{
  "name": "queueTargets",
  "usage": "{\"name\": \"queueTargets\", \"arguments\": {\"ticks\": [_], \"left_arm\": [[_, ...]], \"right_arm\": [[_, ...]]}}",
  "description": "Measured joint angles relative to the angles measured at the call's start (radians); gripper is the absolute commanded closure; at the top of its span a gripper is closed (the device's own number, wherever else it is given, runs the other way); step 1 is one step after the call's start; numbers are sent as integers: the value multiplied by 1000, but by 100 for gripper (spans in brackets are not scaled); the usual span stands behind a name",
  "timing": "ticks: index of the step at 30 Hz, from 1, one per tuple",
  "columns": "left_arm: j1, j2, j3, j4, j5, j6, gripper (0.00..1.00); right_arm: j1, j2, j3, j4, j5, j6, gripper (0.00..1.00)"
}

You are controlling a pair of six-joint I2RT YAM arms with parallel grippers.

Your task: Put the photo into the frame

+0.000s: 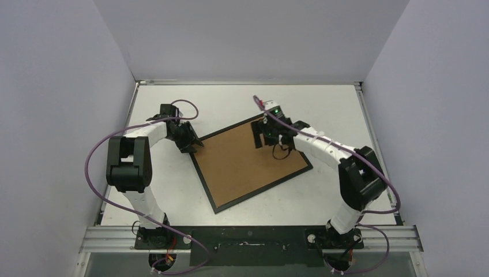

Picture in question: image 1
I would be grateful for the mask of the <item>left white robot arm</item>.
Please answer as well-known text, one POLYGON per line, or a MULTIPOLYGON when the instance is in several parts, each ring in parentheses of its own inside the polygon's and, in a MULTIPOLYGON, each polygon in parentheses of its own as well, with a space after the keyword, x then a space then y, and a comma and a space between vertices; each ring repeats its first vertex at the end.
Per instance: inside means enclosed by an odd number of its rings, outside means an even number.
POLYGON ((159 112, 145 124, 109 139, 106 180, 138 213, 137 239, 163 249, 174 243, 175 235, 168 229, 168 217, 150 187, 153 175, 151 148, 161 140, 174 142, 183 154, 194 154, 196 146, 203 145, 189 119, 183 117, 174 102, 161 104, 159 112))

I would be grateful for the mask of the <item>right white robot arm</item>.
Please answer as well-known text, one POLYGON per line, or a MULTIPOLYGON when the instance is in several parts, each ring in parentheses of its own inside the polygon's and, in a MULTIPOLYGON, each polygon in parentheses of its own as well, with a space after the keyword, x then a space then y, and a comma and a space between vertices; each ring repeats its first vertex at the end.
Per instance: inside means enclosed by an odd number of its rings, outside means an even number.
POLYGON ((342 202, 326 225, 326 240, 332 247, 343 246, 368 206, 388 187, 375 152, 335 142, 303 121, 292 122, 272 100, 257 106, 263 117, 251 125, 256 148, 310 154, 337 171, 342 202))

